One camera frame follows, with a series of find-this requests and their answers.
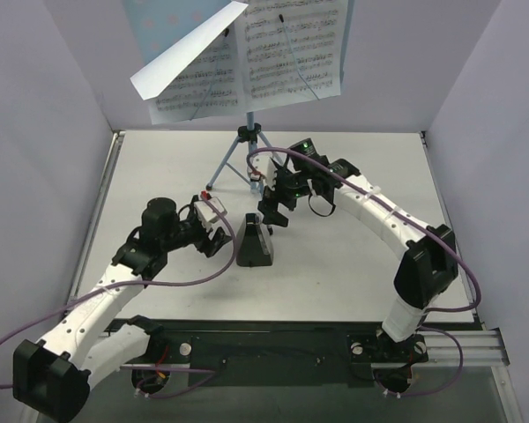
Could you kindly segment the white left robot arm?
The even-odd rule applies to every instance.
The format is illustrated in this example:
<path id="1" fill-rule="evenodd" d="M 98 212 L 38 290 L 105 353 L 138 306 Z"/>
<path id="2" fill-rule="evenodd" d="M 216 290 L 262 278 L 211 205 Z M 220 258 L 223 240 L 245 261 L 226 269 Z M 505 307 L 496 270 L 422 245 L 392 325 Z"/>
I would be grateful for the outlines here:
<path id="1" fill-rule="evenodd" d="M 139 317 L 111 340 L 100 334 L 136 296 L 158 285 L 156 276 L 169 253 L 194 246 L 214 256 L 235 234 L 227 210 L 217 197 L 194 196 L 182 219 L 175 201 L 148 201 L 141 223 L 116 251 L 93 290 L 70 306 L 70 312 L 37 341 L 22 341 L 13 353 L 12 394 L 19 402 L 55 422 L 72 421 L 93 388 L 127 361 L 158 360 L 164 350 L 158 328 Z"/>

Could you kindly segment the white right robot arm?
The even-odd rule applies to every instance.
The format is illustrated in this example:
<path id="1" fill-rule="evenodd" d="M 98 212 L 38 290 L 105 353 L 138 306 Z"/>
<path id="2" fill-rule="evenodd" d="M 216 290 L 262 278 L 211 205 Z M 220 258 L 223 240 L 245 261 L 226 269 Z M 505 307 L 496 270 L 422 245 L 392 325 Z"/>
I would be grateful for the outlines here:
<path id="1" fill-rule="evenodd" d="M 263 185 L 257 208 L 266 225 L 286 227 L 281 206 L 292 211 L 301 198 L 321 197 L 333 210 L 358 219 L 398 258 L 393 280 L 397 298 L 376 338 L 382 358 L 398 359 L 436 298 L 458 277 L 455 234 L 446 225 L 432 227 L 404 212 L 358 167 L 345 159 L 328 160 L 309 138 L 285 149 L 284 161 L 276 160 L 275 153 L 263 148 L 247 159 L 251 179 Z"/>

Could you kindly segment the black metronome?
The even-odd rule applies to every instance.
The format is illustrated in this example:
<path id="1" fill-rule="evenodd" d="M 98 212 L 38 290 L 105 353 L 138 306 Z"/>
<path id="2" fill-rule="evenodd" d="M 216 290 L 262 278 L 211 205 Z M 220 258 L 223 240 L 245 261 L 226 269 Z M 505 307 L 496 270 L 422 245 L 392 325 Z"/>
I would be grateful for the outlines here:
<path id="1" fill-rule="evenodd" d="M 236 264 L 240 267 L 268 267 L 273 264 L 272 229 L 265 225 L 257 213 L 246 213 L 237 233 L 240 242 Z"/>

